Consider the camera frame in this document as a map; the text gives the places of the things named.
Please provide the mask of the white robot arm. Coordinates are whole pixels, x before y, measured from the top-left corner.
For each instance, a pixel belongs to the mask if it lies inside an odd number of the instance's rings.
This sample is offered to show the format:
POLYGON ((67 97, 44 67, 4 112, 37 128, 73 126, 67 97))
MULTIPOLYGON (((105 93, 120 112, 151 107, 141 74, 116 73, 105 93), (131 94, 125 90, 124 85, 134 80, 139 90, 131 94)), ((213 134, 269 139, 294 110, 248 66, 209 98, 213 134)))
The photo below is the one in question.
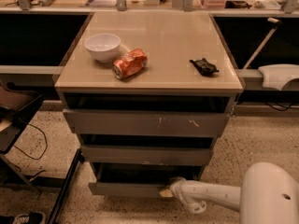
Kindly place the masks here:
POLYGON ((299 183, 269 162, 251 165, 239 187, 179 177, 159 194, 177 198, 193 214, 214 203, 236 211, 240 224, 299 224, 299 183))

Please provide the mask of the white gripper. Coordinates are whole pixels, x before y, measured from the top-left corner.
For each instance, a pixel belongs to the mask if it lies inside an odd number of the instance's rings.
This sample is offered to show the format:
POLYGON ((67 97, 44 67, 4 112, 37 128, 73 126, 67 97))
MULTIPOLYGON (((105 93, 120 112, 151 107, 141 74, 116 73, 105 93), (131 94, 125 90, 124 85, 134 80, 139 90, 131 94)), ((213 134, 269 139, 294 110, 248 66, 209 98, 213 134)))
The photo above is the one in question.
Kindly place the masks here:
POLYGON ((176 197, 189 212, 198 215, 206 211, 206 202, 201 198, 203 187, 201 182, 180 177, 170 187, 160 189, 159 194, 163 198, 176 197))

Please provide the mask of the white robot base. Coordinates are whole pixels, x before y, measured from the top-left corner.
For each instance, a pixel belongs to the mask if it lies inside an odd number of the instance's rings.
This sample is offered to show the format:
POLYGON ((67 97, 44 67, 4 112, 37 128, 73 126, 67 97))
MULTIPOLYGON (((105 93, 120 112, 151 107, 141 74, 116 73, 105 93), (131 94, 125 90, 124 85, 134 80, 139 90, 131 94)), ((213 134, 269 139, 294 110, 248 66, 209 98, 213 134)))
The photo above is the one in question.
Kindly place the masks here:
POLYGON ((278 91, 299 78, 299 65, 296 64, 271 64, 259 67, 258 71, 263 75, 262 86, 278 91))

